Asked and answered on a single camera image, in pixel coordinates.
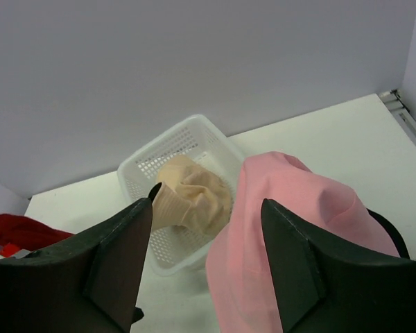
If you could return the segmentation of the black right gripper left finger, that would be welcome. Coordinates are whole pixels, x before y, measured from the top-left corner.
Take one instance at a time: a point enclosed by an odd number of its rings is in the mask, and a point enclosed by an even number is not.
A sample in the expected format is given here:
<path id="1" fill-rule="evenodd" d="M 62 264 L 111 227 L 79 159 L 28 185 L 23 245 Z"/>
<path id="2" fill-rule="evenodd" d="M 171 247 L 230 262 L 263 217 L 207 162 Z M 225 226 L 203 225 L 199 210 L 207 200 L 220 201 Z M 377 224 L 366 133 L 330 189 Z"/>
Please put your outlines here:
<path id="1" fill-rule="evenodd" d="M 152 224 L 141 198 L 20 259 L 0 259 L 0 332 L 129 332 Z"/>

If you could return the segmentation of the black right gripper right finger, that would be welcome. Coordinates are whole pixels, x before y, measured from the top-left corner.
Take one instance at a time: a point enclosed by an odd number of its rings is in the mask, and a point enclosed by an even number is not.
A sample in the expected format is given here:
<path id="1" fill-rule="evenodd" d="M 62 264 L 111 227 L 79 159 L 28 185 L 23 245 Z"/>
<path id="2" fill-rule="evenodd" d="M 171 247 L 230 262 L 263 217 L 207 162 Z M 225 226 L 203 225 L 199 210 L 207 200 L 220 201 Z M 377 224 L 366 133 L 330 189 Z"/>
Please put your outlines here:
<path id="1" fill-rule="evenodd" d="M 263 238 L 283 331 L 416 332 L 416 260 L 391 222 L 370 216 L 392 240 L 396 257 L 263 201 Z"/>

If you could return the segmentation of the pink hat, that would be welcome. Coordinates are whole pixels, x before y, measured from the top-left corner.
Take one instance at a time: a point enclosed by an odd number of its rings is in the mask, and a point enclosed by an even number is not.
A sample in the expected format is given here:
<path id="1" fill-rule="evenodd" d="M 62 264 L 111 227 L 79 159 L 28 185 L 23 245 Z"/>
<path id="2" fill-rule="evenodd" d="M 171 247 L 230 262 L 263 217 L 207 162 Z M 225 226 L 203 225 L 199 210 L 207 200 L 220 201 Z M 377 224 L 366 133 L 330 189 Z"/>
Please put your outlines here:
<path id="1" fill-rule="evenodd" d="M 230 222 L 210 246 L 207 281 L 221 332 L 283 332 L 261 227 L 264 199 L 379 253 L 399 256 L 392 237 L 349 186 L 269 152 L 242 164 Z"/>

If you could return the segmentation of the red baseball cap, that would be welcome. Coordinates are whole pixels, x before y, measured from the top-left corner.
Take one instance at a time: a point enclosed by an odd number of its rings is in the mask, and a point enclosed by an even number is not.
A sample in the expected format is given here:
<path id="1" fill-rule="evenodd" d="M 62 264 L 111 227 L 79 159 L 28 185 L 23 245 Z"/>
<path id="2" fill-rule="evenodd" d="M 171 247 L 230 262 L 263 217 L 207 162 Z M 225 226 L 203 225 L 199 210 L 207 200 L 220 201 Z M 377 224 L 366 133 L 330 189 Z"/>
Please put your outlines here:
<path id="1" fill-rule="evenodd" d="M 26 216 L 0 214 L 0 247 L 3 248 L 35 251 L 71 236 Z"/>

